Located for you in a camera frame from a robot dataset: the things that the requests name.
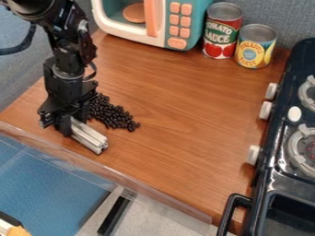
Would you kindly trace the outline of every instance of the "orange button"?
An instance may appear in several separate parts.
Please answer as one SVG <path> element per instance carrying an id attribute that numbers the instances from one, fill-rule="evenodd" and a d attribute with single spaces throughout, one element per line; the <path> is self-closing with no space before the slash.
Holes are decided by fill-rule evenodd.
<path id="1" fill-rule="evenodd" d="M 169 34 L 173 36 L 178 36 L 180 33 L 180 29 L 176 26 L 169 27 Z"/>
<path id="2" fill-rule="evenodd" d="M 183 27 L 190 27 L 192 24 L 192 19 L 189 17 L 182 17 L 181 18 L 181 25 Z"/>
<path id="3" fill-rule="evenodd" d="M 181 4 L 178 2 L 172 2 L 170 3 L 170 12 L 172 13 L 180 13 L 180 9 L 181 9 Z"/>
<path id="4" fill-rule="evenodd" d="M 172 48 L 185 49 L 187 46 L 187 41 L 183 39 L 169 38 L 168 45 Z"/>
<path id="5" fill-rule="evenodd" d="M 181 37 L 185 39 L 191 37 L 191 30 L 187 28 L 181 28 Z"/>
<path id="6" fill-rule="evenodd" d="M 185 16 L 190 16 L 193 11 L 193 6 L 191 4 L 183 4 L 181 6 L 181 13 Z"/>
<path id="7" fill-rule="evenodd" d="M 177 15 L 170 15 L 169 16 L 169 23 L 172 25 L 180 24 L 180 17 Z"/>

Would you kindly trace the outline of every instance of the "tin can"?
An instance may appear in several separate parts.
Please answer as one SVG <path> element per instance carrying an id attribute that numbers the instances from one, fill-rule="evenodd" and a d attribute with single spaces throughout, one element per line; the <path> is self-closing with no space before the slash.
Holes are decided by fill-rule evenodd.
<path id="1" fill-rule="evenodd" d="M 235 60 L 238 64 L 259 69 L 270 64 L 276 44 L 273 28 L 261 24 L 250 24 L 239 32 Z"/>
<path id="2" fill-rule="evenodd" d="M 232 57 L 235 52 L 243 14 L 231 3 L 212 4 L 207 9 L 203 52 L 215 59 Z"/>

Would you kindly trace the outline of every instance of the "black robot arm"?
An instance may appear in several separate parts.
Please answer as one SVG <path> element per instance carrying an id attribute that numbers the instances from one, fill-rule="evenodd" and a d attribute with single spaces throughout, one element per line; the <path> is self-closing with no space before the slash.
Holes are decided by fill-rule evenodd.
<path id="1" fill-rule="evenodd" d="M 26 49 L 32 40 L 36 25 L 44 28 L 53 51 L 53 57 L 44 63 L 47 100 L 38 109 L 40 125 L 54 125 L 64 136 L 71 136 L 71 119 L 85 123 L 89 102 L 97 96 L 97 81 L 92 60 L 97 47 L 89 34 L 88 18 L 73 0 L 0 0 L 16 16 L 30 22 L 26 39 L 17 47 L 0 50 L 1 54 Z M 95 72 L 85 77 L 85 67 Z"/>

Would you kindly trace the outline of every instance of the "red can label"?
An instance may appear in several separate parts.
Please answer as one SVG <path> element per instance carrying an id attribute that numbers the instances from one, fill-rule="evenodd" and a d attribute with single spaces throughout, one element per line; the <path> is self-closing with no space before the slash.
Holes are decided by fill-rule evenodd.
<path id="1" fill-rule="evenodd" d="M 204 54 L 215 59 L 232 57 L 235 53 L 240 25 L 241 18 L 235 21 L 208 18 L 205 23 Z"/>

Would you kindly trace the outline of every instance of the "stove knob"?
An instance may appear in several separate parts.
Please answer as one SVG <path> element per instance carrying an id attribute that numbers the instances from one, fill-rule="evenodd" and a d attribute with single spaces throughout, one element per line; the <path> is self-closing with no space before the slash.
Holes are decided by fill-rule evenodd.
<path id="1" fill-rule="evenodd" d="M 251 145 L 249 149 L 249 153 L 247 155 L 246 162 L 252 166 L 255 166 L 260 150 L 261 150 L 261 147 L 256 146 L 256 145 Z"/>
<path id="2" fill-rule="evenodd" d="M 290 122 L 298 122 L 299 119 L 301 119 L 302 111 L 299 109 L 299 107 L 291 107 L 287 113 L 287 118 L 290 120 Z"/>
<path id="3" fill-rule="evenodd" d="M 264 101 L 262 104 L 261 112 L 259 114 L 259 118 L 261 118 L 262 120 L 268 120 L 272 108 L 273 104 L 270 101 Z"/>
<path id="4" fill-rule="evenodd" d="M 267 90 L 266 90 L 265 98 L 266 98 L 267 100 L 273 100 L 277 88 L 278 88 L 278 85 L 277 85 L 277 84 L 275 84 L 275 83 L 270 83 L 270 84 L 268 85 Z"/>

